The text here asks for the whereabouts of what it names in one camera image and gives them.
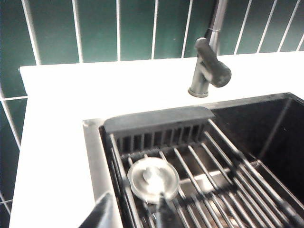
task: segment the faucet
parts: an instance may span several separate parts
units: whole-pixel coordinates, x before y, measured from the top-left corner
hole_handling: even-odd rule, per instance
[[[208,96],[209,84],[225,86],[231,79],[230,69],[217,58],[219,54],[219,33],[222,28],[228,0],[217,0],[214,13],[205,37],[198,38],[195,48],[198,58],[193,80],[188,92],[192,96]]]

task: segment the green tile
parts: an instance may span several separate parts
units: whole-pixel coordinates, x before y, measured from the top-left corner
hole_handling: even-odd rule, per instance
[[[6,210],[4,204],[0,204],[0,227],[1,228],[9,228],[10,224],[10,215]]]
[[[121,1],[121,60],[151,59],[154,0]]]
[[[15,124],[18,137],[21,139],[27,99],[11,100],[7,101],[6,104],[9,108],[10,115]]]
[[[78,0],[84,62],[117,60],[116,3]]]
[[[196,57],[197,51],[194,47],[197,38],[203,37],[210,24],[213,12],[214,0],[194,0],[192,5],[189,31],[185,48],[185,57]]]
[[[304,31],[304,1],[301,1],[298,10],[290,25],[281,51],[295,51]]]
[[[238,54],[256,53],[273,0],[253,0],[238,47]]]
[[[19,149],[1,106],[0,112],[0,191],[5,199],[12,199],[19,159]]]
[[[220,54],[231,55],[234,53],[238,36],[246,13],[248,0],[229,0],[227,11],[220,33]]]
[[[30,0],[42,64],[78,63],[72,1]]]
[[[300,47],[300,51],[304,51],[304,42],[302,43],[302,45]]]
[[[20,66],[35,65],[28,27],[20,0],[1,1],[0,83],[5,97],[26,95]]]
[[[159,0],[155,59],[180,58],[189,0]]]
[[[280,0],[277,2],[260,52],[276,52],[284,31],[294,10],[296,0]]]

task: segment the faucet base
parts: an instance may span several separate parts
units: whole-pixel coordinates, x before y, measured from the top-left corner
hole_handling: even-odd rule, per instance
[[[208,91],[205,92],[205,93],[202,93],[202,94],[197,94],[197,93],[193,92],[193,91],[191,90],[191,88],[188,89],[188,93],[189,93],[190,95],[192,95],[192,96],[200,97],[200,98],[203,98],[203,97],[208,96]]]

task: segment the backsplash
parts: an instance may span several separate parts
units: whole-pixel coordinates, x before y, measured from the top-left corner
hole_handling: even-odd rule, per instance
[[[0,0],[1,227],[26,109],[20,66],[195,57],[215,0]],[[304,50],[304,0],[229,0],[221,55]]]

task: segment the tile grout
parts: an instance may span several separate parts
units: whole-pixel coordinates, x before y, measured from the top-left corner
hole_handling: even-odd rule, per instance
[[[13,199],[9,199],[9,200],[6,200],[6,201],[2,201],[2,202],[0,202],[0,205],[2,205],[2,204],[4,204],[4,203],[11,203],[13,201]]]
[[[10,129],[11,129],[11,131],[13,133],[14,138],[15,138],[15,141],[16,141],[16,144],[18,146],[18,149],[20,150],[21,142],[20,142],[20,138],[18,137],[17,130],[16,130],[15,124],[13,122],[13,119],[12,119],[12,117],[10,115],[10,109],[7,106],[6,101],[2,100],[2,99],[3,99],[3,91],[0,88],[0,102],[2,104],[5,116],[6,116],[7,120],[8,120],[8,122],[9,122],[9,126],[10,126]]]
[[[241,30],[240,30],[238,38],[237,38],[237,44],[236,44],[236,47],[235,47],[234,52],[233,52],[234,55],[236,55],[237,52],[238,52],[238,46],[239,46],[239,44],[241,42],[241,39],[242,39],[242,36],[243,36],[243,32],[244,32],[244,28],[245,28],[246,21],[247,21],[247,18],[248,18],[248,14],[249,14],[249,11],[250,11],[251,3],[252,3],[252,0],[249,0],[247,8],[246,8],[245,15],[244,15],[243,23],[242,23],[242,26],[241,26]]]
[[[120,0],[116,0],[117,61],[120,62]]]
[[[21,99],[27,99],[28,96],[14,96],[14,97],[6,97],[6,98],[0,98],[0,101],[13,101],[13,100],[21,100]]]
[[[265,39],[267,30],[268,30],[268,27],[269,27],[269,24],[270,24],[272,15],[273,15],[273,13],[274,13],[274,11],[275,11],[275,8],[276,8],[276,4],[277,4],[277,0],[274,0],[274,3],[272,4],[272,8],[271,8],[271,10],[270,10],[270,13],[269,13],[269,16],[268,16],[268,19],[267,19],[267,22],[266,22],[266,25],[265,25],[265,28],[264,28],[264,31],[263,31],[261,40],[260,40],[260,43],[258,44],[256,53],[260,53],[260,50],[261,50],[262,44],[263,44],[263,42],[264,42],[264,39]]]
[[[302,46],[302,44],[303,44],[303,41],[304,41],[304,32],[303,32],[303,35],[302,35],[302,37],[301,37],[301,39],[300,39],[300,42],[299,42],[299,44],[298,44],[298,47],[296,48],[296,51],[299,51],[299,50],[300,50],[300,48],[301,48],[301,46]]]
[[[184,56],[185,56],[185,49],[186,49],[186,43],[187,43],[187,37],[188,37],[188,31],[189,31],[189,24],[190,24],[190,19],[191,19],[192,5],[193,5],[193,0],[190,0],[187,22],[186,22],[186,28],[185,28],[184,42],[182,44],[182,50],[181,50],[181,58],[184,58]]]
[[[78,15],[78,0],[72,0],[72,6],[73,6],[73,16],[74,16],[74,24],[75,24],[78,58],[79,58],[79,63],[83,63],[84,58],[82,55],[81,32],[80,32],[79,15]]]
[[[29,39],[32,45],[36,65],[41,65],[38,43],[35,34],[33,18],[30,12],[29,0],[21,0],[24,11],[25,21],[28,27]]]
[[[6,203],[5,199],[4,199],[1,191],[0,191],[0,199],[1,199],[2,203],[3,203],[3,205],[5,206],[6,210],[8,211],[8,214],[10,215],[10,208],[8,207],[8,205],[7,205],[7,203]]]
[[[284,34],[283,34],[283,37],[282,37],[282,39],[281,39],[279,48],[277,49],[277,52],[280,52],[280,51],[281,51],[281,48],[282,48],[282,46],[283,46],[283,44],[284,44],[285,38],[286,38],[287,33],[288,33],[288,31],[289,31],[289,28],[290,28],[290,26],[291,26],[291,23],[292,23],[293,20],[294,20],[295,13],[297,12],[298,7],[299,7],[299,5],[300,5],[300,1],[301,1],[301,0],[298,0],[298,1],[296,2],[295,6],[294,6],[293,13],[292,13],[291,16],[290,16],[289,22],[288,22],[288,24],[287,24],[287,26],[286,26],[286,29],[285,29],[285,31],[284,31]]]
[[[154,59],[154,53],[155,53],[155,40],[156,40],[156,28],[157,28],[157,14],[158,14],[158,0],[155,0],[155,6],[154,6],[154,19],[153,19],[153,33],[152,33],[151,59]]]

